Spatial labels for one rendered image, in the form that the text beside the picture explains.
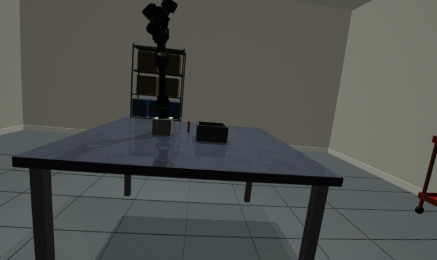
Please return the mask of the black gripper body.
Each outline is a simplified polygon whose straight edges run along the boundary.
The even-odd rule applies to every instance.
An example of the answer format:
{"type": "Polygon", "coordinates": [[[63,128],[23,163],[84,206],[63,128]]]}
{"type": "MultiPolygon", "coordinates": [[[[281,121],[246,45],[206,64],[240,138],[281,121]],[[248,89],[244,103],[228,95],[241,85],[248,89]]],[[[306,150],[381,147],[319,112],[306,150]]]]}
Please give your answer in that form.
{"type": "MultiPolygon", "coordinates": [[[[166,31],[166,28],[168,27],[169,23],[168,21],[170,20],[170,18],[168,17],[169,13],[174,13],[175,10],[170,9],[169,7],[167,7],[166,5],[164,5],[163,3],[161,3],[161,6],[163,9],[165,9],[165,11],[161,14],[161,18],[162,18],[162,22],[163,22],[163,30],[162,32],[166,31]]],[[[154,29],[150,28],[149,26],[146,27],[146,31],[150,34],[153,35],[155,37],[160,37],[161,33],[158,33],[157,31],[155,31],[154,29]]]]}

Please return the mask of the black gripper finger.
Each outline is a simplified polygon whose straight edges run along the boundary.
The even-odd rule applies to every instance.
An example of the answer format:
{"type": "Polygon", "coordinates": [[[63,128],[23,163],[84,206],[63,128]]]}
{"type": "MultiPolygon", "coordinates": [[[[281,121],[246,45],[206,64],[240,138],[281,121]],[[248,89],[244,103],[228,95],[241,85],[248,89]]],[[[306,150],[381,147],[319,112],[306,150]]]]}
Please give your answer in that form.
{"type": "Polygon", "coordinates": [[[163,0],[161,3],[163,3],[164,5],[166,5],[167,7],[169,7],[170,9],[175,10],[176,8],[176,4],[173,3],[172,0],[163,0]]]}
{"type": "Polygon", "coordinates": [[[157,31],[158,33],[161,33],[163,30],[163,22],[162,22],[161,14],[158,13],[154,20],[150,20],[148,26],[154,29],[155,31],[157,31]]]}

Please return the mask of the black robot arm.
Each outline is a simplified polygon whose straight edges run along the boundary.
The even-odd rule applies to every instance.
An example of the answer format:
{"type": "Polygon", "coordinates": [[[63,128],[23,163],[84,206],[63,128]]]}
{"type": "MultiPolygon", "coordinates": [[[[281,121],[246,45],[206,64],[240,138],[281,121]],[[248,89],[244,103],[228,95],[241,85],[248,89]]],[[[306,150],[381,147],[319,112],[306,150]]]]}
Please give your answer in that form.
{"type": "MultiPolygon", "coordinates": [[[[154,20],[154,17],[157,13],[163,13],[165,9],[160,6],[156,6],[155,3],[149,4],[143,10],[143,14],[149,20],[154,20]]],[[[157,43],[157,50],[155,51],[155,63],[159,68],[159,94],[156,100],[156,109],[158,109],[158,119],[169,119],[169,110],[171,109],[171,102],[168,100],[168,96],[166,95],[166,84],[165,84],[165,69],[168,66],[168,57],[169,55],[166,49],[166,41],[169,39],[169,29],[166,28],[165,32],[162,32],[160,37],[153,36],[153,40],[157,43]],[[157,55],[158,51],[165,51],[167,55],[157,55]]]]}

